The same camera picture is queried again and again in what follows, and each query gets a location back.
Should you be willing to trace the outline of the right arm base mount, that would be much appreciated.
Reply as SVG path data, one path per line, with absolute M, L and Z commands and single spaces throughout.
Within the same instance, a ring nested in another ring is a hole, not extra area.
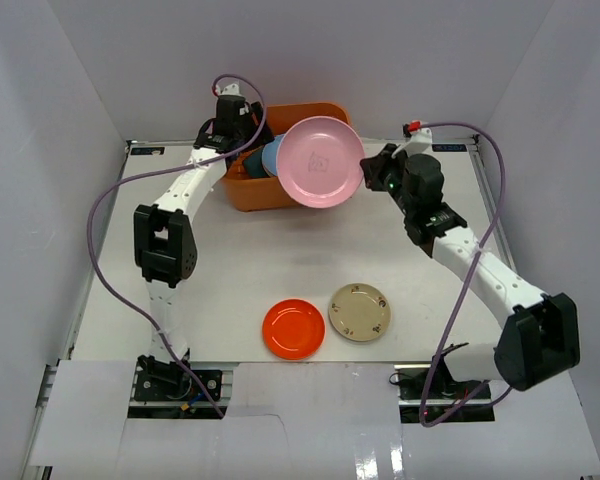
M 398 405 L 402 424 L 419 423 L 419 406 L 422 391 L 429 367 L 407 366 L 398 368 L 390 377 L 389 384 L 398 389 Z M 426 402 L 425 417 L 432 422 L 450 410 L 455 403 L 466 398 L 480 381 L 456 382 L 445 378 L 437 372 Z M 463 408 L 445 420 L 445 423 L 489 423 L 495 421 L 494 408 L 490 406 L 492 395 L 489 386 L 486 386 L 473 397 Z

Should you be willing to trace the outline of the blue round plate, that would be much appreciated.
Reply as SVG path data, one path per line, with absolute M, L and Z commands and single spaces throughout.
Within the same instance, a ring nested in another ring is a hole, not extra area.
M 269 177 L 277 176 L 277 154 L 284 135 L 277 135 L 274 140 L 262 149 L 261 164 Z

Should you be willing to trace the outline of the pink round plate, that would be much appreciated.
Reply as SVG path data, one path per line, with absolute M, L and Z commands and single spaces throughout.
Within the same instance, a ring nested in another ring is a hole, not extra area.
M 277 178 L 299 204 L 327 209 L 346 202 L 362 183 L 361 139 L 347 123 L 314 116 L 294 124 L 276 155 Z

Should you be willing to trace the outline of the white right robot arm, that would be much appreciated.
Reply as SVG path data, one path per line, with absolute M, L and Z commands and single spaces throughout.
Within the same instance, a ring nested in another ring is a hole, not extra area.
M 366 187 L 388 193 L 412 243 L 463 281 L 501 323 L 494 343 L 469 342 L 441 356 L 433 390 L 452 399 L 468 381 L 503 380 L 526 391 L 579 364 L 578 313 L 566 294 L 550 295 L 481 248 L 466 220 L 443 200 L 440 162 L 395 144 L 361 160 Z

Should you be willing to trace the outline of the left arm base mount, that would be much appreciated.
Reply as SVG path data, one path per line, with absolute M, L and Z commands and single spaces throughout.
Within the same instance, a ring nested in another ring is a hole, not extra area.
M 225 373 L 218 369 L 195 370 L 208 396 L 200 386 L 178 366 L 148 371 L 140 364 L 135 367 L 135 376 L 130 397 L 130 410 L 134 413 L 168 413 L 183 414 L 185 417 L 206 415 L 209 410 L 211 417 L 217 417 L 216 411 L 209 403 L 212 399 L 221 405 Z

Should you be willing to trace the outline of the teal square plate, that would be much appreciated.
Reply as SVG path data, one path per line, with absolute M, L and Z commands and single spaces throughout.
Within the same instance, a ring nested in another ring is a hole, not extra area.
M 251 152 L 243 161 L 243 167 L 251 179 L 262 179 L 269 177 L 262 164 L 262 153 L 262 149 L 255 150 Z

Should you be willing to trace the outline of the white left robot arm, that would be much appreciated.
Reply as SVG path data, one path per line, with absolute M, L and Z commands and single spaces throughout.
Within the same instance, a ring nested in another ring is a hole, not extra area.
M 248 102 L 236 83 L 222 88 L 214 118 L 194 142 L 188 169 L 153 204 L 134 211 L 134 259 L 146 281 L 150 315 L 158 324 L 149 354 L 139 357 L 138 364 L 171 399 L 184 397 L 192 388 L 191 374 L 177 364 L 189 347 L 175 308 L 179 284 L 192 275 L 198 259 L 192 221 L 245 145 L 255 147 L 273 138 L 262 115 L 261 104 Z

